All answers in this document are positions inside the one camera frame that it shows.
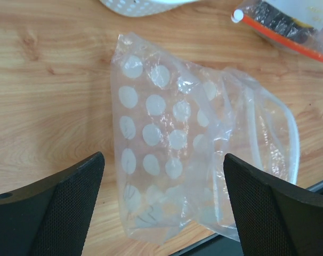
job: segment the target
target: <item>white plastic container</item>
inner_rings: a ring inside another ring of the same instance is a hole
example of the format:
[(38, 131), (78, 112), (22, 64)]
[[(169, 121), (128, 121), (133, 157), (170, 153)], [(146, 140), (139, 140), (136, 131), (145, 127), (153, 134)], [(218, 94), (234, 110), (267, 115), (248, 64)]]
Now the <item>white plastic container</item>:
[(100, 0), (112, 11), (128, 17), (142, 17), (176, 8), (197, 0)]

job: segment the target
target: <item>black mesh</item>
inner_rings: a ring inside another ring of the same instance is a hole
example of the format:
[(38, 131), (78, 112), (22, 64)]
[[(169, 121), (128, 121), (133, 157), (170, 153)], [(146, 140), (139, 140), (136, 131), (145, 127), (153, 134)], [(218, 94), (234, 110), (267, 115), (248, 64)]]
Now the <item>black mesh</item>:
[(245, 255), (297, 255), (271, 189), (252, 179), (241, 165), (224, 161), (224, 175), (228, 186), (233, 215)]
[(101, 155), (84, 163), (72, 176), (56, 186), (30, 255), (81, 255), (103, 166)]

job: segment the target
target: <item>ziplock bag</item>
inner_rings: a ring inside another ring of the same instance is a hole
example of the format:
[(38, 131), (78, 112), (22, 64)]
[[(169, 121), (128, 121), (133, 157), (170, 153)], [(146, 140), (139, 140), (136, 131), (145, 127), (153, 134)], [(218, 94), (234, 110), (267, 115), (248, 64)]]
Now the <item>ziplock bag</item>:
[(238, 239), (223, 175), (228, 152), (296, 182), (293, 115), (244, 73), (180, 60), (131, 33), (119, 36), (111, 93), (128, 237), (162, 244), (197, 220)]
[(279, 48), (323, 62), (323, 0), (244, 0), (232, 20)]

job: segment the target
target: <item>wood grain surface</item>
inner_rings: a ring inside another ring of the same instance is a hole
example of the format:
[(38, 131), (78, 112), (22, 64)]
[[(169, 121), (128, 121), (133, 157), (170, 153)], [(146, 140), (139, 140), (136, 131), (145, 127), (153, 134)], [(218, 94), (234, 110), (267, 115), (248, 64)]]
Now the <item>wood grain surface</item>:
[(110, 59), (134, 31), (203, 66), (246, 71), (284, 101), (301, 138), (298, 185), (323, 179), (323, 64), (281, 52), (230, 13), (239, 0), (201, 1), (150, 17), (98, 0), (0, 0), (0, 193), (101, 151), (103, 182), (84, 255), (168, 255), (211, 232), (191, 223), (163, 246), (125, 237), (114, 168)]

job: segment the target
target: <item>orange zipper seal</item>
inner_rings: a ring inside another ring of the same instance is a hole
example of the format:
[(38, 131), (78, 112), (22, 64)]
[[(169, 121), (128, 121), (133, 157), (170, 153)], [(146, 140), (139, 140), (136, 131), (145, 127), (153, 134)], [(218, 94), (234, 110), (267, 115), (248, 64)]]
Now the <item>orange zipper seal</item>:
[(283, 37), (277, 33), (275, 33), (273, 30), (263, 26), (262, 24), (258, 23), (257, 21), (255, 21), (254, 19), (252, 19), (251, 17), (244, 15), (242, 21), (245, 24), (248, 24), (249, 26), (253, 27), (254, 29), (256, 29), (257, 31), (259, 31), (261, 34), (269, 37), (270, 39), (273, 39), (274, 41), (279, 42), (280, 44), (283, 44), (284, 46), (299, 52), (303, 55), (306, 55), (312, 59), (318, 60), (320, 62), (323, 62), (323, 54), (319, 53), (317, 51), (311, 50), (305, 46), (302, 46), (298, 43), (295, 43), (293, 41), (291, 41), (290, 39)]

